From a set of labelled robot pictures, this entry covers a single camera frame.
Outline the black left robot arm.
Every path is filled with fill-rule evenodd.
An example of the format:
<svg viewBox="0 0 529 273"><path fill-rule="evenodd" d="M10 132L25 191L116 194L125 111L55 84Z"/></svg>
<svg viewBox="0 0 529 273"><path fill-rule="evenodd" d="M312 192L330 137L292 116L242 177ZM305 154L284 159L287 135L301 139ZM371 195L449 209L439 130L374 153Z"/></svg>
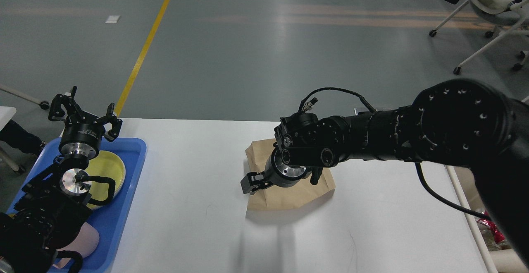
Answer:
<svg viewBox="0 0 529 273"><path fill-rule="evenodd" d="M110 103L98 117L74 100L77 87L57 94L48 119L64 122L59 155L27 182L13 216L1 214L2 273L46 273L57 258L70 258L70 273L83 267L79 252L60 250L74 241L92 214L88 204L104 206L114 198L117 183L111 177L88 174L90 160L100 153L102 139L117 139L122 120Z"/></svg>

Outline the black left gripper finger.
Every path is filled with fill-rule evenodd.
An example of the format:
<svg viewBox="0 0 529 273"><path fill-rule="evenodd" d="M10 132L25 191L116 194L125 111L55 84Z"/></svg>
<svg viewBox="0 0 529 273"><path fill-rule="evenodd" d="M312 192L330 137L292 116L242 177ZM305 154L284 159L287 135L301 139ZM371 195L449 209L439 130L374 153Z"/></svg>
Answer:
<svg viewBox="0 0 529 273"><path fill-rule="evenodd" d="M76 92L77 86L74 85L70 92L53 98L48 112L49 121L63 122L66 127L83 123L83 111L74 99Z"/></svg>
<svg viewBox="0 0 529 273"><path fill-rule="evenodd" d="M103 134L103 137L109 142L113 142L119 137L123 124L123 121L114 113L114 107L115 103L110 103L108 105L106 114L98 118L98 125L103 126L103 128L106 124L111 124L111 129L106 130Z"/></svg>

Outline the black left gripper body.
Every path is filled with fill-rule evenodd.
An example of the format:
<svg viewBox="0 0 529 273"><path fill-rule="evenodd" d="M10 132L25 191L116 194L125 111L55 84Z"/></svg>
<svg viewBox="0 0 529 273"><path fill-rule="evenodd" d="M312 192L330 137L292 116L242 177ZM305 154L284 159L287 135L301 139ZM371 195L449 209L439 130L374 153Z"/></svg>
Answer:
<svg viewBox="0 0 529 273"><path fill-rule="evenodd" d="M104 135L104 126L94 123L66 123L59 143L59 152L63 156L81 154L93 159L100 152Z"/></svg>

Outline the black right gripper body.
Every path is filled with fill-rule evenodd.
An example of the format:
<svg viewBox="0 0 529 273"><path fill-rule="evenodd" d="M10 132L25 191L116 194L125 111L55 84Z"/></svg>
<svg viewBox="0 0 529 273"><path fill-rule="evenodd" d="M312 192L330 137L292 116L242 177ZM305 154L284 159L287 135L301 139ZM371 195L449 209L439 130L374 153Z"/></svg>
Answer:
<svg viewBox="0 0 529 273"><path fill-rule="evenodd" d="M312 173L308 168L293 168L283 163L281 153L274 148L266 161L264 168L264 181L266 184L288 188L294 186L299 180L306 179Z"/></svg>

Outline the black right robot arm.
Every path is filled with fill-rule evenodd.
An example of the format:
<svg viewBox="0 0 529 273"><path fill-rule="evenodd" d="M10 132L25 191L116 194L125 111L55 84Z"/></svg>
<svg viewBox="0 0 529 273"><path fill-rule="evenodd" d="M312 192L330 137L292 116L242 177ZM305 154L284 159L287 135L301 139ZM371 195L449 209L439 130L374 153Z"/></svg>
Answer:
<svg viewBox="0 0 529 273"><path fill-rule="evenodd" d="M431 190L420 164L432 162L467 168L487 215L528 266L529 107L475 79L450 79L418 94L411 105L376 110L357 92L367 108L356 116L319 119L310 113L316 89L298 111L280 119L275 143L262 172L241 180L244 194L272 186L292 187L310 178L316 185L324 168L346 160L402 160L415 163L419 180L442 203L477 216Z"/></svg>

